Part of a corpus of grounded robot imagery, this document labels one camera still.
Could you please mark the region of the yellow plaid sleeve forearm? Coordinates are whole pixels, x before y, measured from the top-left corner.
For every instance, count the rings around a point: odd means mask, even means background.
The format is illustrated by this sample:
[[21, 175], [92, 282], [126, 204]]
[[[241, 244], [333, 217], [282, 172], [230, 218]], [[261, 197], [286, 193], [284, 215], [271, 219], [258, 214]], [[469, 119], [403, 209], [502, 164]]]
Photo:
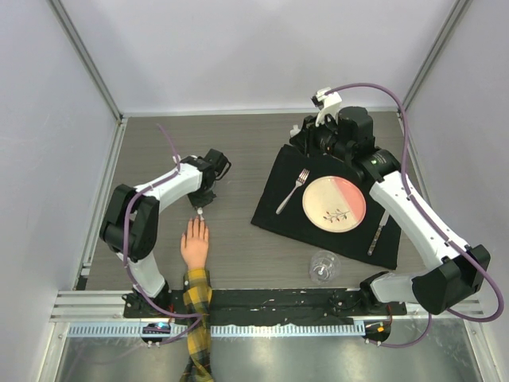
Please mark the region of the yellow plaid sleeve forearm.
[[183, 302], [187, 320], [188, 363], [180, 381], [213, 381], [211, 367], [211, 322], [210, 304], [212, 287], [209, 272], [205, 268], [188, 271], [184, 276]]

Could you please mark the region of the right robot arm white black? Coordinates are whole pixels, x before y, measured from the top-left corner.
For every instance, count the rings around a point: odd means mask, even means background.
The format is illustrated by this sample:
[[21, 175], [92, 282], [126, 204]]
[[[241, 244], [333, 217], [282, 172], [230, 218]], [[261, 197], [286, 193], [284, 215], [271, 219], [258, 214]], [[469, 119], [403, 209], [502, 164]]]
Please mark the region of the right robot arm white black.
[[416, 302], [430, 314], [450, 311], [479, 291], [491, 255], [481, 244], [460, 238], [422, 199], [400, 161], [375, 145], [373, 119], [363, 107], [345, 107], [335, 115], [305, 117], [290, 132], [289, 142], [307, 156], [328, 155], [369, 185], [381, 205], [414, 244], [427, 271], [422, 275], [381, 274], [359, 294], [368, 314], [391, 301]]

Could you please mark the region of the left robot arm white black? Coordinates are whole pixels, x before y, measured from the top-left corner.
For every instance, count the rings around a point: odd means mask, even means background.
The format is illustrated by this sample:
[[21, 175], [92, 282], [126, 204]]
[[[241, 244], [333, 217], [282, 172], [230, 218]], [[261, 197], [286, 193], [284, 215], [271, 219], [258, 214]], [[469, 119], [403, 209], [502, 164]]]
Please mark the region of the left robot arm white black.
[[121, 184], [114, 189], [99, 238], [122, 260], [134, 295], [142, 298], [142, 309], [151, 317], [163, 316], [170, 298], [153, 253], [160, 213], [182, 197], [197, 210], [211, 204], [216, 182], [230, 168], [224, 153], [210, 149], [203, 157], [178, 158], [173, 169], [145, 184]]

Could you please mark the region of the clear nail polish bottle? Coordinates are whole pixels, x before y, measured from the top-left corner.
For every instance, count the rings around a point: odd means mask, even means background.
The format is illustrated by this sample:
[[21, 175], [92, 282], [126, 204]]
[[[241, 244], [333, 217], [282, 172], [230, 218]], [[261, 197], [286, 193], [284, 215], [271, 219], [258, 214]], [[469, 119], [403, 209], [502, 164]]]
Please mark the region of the clear nail polish bottle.
[[292, 129], [290, 130], [290, 137], [293, 138], [297, 134], [301, 132], [301, 127], [298, 125], [293, 125]]

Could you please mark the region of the mannequin hand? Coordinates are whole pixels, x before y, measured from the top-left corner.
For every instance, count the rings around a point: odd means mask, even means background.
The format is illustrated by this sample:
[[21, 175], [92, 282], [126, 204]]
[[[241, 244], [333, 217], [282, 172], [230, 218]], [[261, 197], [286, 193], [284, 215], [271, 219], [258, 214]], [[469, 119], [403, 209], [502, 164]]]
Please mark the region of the mannequin hand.
[[209, 229], [199, 216], [188, 222], [181, 237], [181, 256], [189, 271], [206, 268], [209, 249]]

